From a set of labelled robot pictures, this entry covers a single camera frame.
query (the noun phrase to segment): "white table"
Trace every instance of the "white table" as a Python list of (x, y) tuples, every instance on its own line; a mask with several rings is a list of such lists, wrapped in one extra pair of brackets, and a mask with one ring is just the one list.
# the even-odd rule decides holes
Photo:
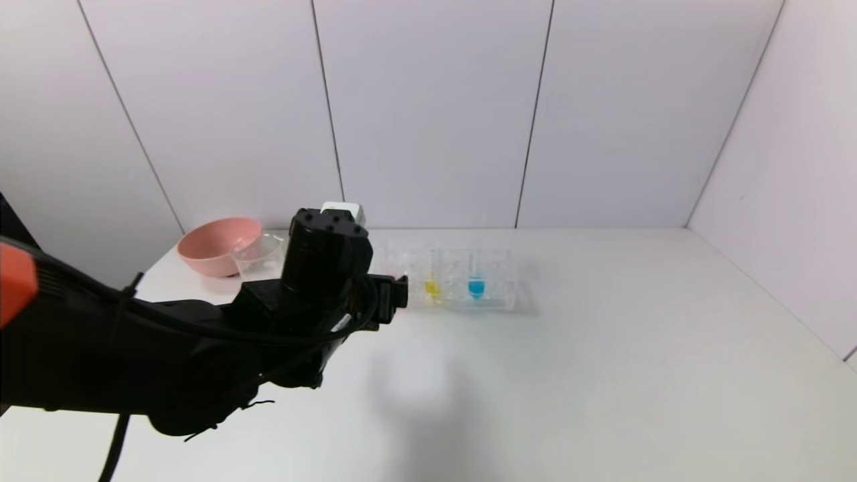
[[(353, 335), (321, 389), (189, 443), (143, 417), (114, 480), (857, 480), (857, 374), (681, 229), (375, 231), (375, 244), (515, 249), (509, 314), (402, 310)], [(171, 251), (141, 298), (228, 302)], [(114, 416), (12, 407), (3, 482), (94, 481)]]

